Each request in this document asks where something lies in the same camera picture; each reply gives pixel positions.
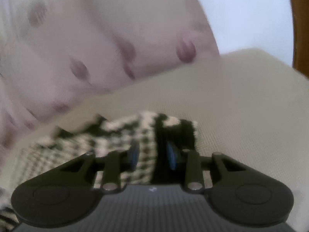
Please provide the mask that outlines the black and white knit garment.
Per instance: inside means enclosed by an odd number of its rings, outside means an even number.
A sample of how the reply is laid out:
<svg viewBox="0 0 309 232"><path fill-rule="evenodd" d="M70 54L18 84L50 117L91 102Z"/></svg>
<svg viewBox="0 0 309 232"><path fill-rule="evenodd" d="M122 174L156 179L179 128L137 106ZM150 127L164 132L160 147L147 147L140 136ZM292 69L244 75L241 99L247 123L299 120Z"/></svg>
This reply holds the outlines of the black and white knit garment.
<svg viewBox="0 0 309 232"><path fill-rule="evenodd" d="M197 122L154 112L141 112L110 122L99 115L75 131L57 128L17 154L9 187L4 190L6 197L1 200L1 231L11 231L18 225L10 197L24 181L87 152L103 157L111 151L139 145L137 168L121 174L122 186L177 183L181 180L177 175L181 169L171 168L168 149L173 146L193 150L196 138Z"/></svg>

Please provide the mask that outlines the brown wooden bed frame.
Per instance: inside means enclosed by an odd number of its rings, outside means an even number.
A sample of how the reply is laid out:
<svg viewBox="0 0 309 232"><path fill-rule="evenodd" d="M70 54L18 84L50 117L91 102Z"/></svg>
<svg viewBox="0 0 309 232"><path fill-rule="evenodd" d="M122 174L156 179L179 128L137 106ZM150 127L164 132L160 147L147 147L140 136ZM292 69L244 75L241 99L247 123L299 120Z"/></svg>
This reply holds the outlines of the brown wooden bed frame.
<svg viewBox="0 0 309 232"><path fill-rule="evenodd" d="M308 78L309 0L291 0L293 17L293 68Z"/></svg>

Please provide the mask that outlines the pink leaf-print bedsheet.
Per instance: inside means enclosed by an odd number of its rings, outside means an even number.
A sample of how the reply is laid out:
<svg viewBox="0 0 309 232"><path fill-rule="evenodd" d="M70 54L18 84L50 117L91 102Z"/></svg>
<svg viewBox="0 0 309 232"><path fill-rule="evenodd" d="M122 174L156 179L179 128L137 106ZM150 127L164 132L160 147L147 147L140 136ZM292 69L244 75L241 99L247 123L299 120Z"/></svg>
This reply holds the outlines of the pink leaf-print bedsheet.
<svg viewBox="0 0 309 232"><path fill-rule="evenodd" d="M198 0L1 0L1 146L87 95L218 54Z"/></svg>

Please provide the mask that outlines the beige woven mattress pad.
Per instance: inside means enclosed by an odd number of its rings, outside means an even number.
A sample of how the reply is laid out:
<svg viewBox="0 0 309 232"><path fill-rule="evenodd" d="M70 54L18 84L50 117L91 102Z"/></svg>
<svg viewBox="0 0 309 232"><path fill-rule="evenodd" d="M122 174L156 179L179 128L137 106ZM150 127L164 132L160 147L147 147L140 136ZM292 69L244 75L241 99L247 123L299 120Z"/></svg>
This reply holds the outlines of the beige woven mattress pad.
<svg viewBox="0 0 309 232"><path fill-rule="evenodd" d="M55 127L72 131L95 114L115 120L142 111L197 121L199 153L222 152L285 183L294 194L288 223L308 231L308 79L258 49L200 60L89 98L15 142L1 187L12 185L20 151Z"/></svg>

